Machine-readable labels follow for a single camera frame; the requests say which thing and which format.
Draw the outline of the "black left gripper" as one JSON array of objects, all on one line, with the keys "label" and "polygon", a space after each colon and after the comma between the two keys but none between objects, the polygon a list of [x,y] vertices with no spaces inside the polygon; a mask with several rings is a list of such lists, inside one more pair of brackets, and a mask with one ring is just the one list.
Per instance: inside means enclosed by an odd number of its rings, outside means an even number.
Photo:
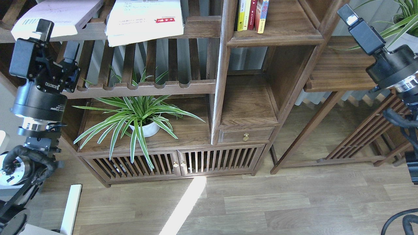
[{"label": "black left gripper", "polygon": [[48,52],[48,43],[54,23],[39,19],[36,33],[39,39],[18,39],[12,54],[9,73],[26,79],[17,90],[12,112],[24,119],[22,128],[41,131],[48,125],[62,121],[67,97],[74,92],[80,76],[78,55],[80,44],[67,41],[64,58],[54,62]]}]

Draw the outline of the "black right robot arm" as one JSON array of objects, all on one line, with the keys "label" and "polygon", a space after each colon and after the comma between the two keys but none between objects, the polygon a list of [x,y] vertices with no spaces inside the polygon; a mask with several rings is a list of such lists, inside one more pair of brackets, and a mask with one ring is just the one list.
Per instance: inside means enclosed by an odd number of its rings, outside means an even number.
[{"label": "black right robot arm", "polygon": [[383,111],[387,121],[400,128],[403,136],[413,147],[406,152],[406,162],[414,184],[417,184],[417,54],[406,44],[390,51],[385,46],[385,38],[395,35],[393,41],[417,27],[417,1],[397,0],[402,16],[399,21],[382,33],[368,25],[348,4],[343,5],[338,15],[348,26],[349,33],[367,55],[375,58],[375,62],[366,71],[376,83],[373,92],[381,89],[394,89],[403,101],[410,114],[400,116],[388,108]]}]

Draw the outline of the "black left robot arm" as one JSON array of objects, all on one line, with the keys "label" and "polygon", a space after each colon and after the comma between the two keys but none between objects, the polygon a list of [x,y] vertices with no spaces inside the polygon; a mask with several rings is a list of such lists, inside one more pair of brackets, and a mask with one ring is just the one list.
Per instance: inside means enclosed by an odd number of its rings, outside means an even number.
[{"label": "black left robot arm", "polygon": [[7,202],[1,201],[1,234],[22,232],[29,217],[26,204],[57,169],[54,153],[58,148],[68,98],[74,92],[80,68],[76,62],[79,43],[70,41],[64,58],[56,63],[48,50],[54,23],[39,19],[28,39],[15,42],[9,73],[26,79],[17,90],[12,113],[23,118],[18,134],[26,136],[24,145],[1,155],[1,185],[20,189]]}]

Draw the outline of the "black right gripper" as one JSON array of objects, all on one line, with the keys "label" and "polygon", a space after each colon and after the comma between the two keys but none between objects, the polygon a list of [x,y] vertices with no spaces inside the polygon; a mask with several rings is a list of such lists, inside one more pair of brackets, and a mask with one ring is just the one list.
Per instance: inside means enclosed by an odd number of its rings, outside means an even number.
[{"label": "black right gripper", "polygon": [[366,68],[377,85],[374,90],[394,88],[401,94],[417,95],[417,54],[405,44],[393,51],[387,50],[380,34],[359,18],[348,4],[344,4],[337,14],[360,48],[375,58],[375,63]]}]

